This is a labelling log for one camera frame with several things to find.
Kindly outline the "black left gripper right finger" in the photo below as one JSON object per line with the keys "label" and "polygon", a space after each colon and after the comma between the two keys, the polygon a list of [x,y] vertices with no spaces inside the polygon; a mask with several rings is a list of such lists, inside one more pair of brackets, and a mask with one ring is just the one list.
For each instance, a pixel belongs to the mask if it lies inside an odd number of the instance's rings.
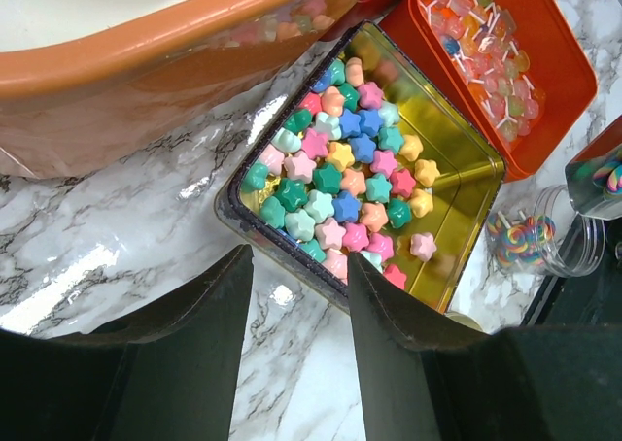
{"label": "black left gripper right finger", "polygon": [[619,326],[487,334],[397,288],[360,254],[348,282],[368,439],[620,438]]}

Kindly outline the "gold tin of star candies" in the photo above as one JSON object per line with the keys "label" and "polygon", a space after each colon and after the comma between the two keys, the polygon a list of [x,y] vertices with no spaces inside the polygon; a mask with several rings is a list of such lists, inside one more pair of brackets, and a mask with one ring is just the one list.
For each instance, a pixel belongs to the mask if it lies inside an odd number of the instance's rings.
{"label": "gold tin of star candies", "polygon": [[501,155],[376,24],[348,30],[217,197],[219,218],[335,305],[347,258],[444,312]]}

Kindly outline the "clear glass jar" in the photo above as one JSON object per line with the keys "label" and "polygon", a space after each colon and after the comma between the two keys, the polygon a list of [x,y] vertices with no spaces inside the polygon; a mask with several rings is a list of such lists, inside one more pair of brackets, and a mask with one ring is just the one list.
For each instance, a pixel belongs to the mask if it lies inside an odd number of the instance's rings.
{"label": "clear glass jar", "polygon": [[579,214],[562,185],[545,188],[514,214],[491,213],[485,230],[493,258],[508,272],[583,277],[605,252],[605,222]]}

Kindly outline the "orange plastic bin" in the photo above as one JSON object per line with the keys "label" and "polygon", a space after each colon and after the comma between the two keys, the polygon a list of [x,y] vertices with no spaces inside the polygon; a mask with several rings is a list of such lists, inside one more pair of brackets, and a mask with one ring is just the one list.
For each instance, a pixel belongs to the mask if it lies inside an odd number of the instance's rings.
{"label": "orange plastic bin", "polygon": [[359,0],[187,0],[47,47],[1,51],[1,171],[75,177],[289,67]]}

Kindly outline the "steel candy scoop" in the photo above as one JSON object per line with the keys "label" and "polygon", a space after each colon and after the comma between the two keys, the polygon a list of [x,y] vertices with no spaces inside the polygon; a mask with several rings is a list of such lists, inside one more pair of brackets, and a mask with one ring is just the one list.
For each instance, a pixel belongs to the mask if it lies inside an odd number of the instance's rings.
{"label": "steel candy scoop", "polygon": [[621,118],[585,147],[566,168],[570,203],[580,215],[621,217]]}

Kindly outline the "white plate in bin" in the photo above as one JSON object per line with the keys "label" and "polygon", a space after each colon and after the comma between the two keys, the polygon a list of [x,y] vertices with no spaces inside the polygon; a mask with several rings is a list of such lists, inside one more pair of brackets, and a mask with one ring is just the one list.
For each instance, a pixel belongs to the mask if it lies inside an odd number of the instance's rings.
{"label": "white plate in bin", "polygon": [[80,39],[187,0],[1,0],[1,51]]}

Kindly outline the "gold round jar lid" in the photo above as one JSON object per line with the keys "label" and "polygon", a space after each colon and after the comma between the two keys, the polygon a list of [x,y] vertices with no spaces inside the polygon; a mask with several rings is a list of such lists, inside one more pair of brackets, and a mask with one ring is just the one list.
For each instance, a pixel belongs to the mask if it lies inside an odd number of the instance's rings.
{"label": "gold round jar lid", "polygon": [[477,332],[482,332],[483,329],[481,328],[481,326],[471,317],[458,313],[458,312],[454,312],[454,311],[448,311],[445,313],[445,317],[452,320],[453,322],[457,322],[463,326],[466,326],[470,329],[473,329]]}

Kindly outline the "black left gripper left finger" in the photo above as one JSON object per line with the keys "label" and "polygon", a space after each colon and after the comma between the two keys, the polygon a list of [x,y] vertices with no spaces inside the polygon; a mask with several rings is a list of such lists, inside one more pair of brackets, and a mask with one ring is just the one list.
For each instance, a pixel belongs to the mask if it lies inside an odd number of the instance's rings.
{"label": "black left gripper left finger", "polygon": [[225,440],[253,283],[233,248],[159,299],[52,339],[1,334],[5,440]]}

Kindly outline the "orange tray of clear lollipops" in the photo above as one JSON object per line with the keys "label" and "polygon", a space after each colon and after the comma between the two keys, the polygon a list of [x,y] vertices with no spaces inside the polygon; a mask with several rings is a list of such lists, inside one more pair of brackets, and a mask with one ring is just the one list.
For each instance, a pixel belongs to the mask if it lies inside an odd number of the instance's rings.
{"label": "orange tray of clear lollipops", "polygon": [[498,149],[509,181],[535,174],[597,94],[555,0],[402,0],[381,26]]}

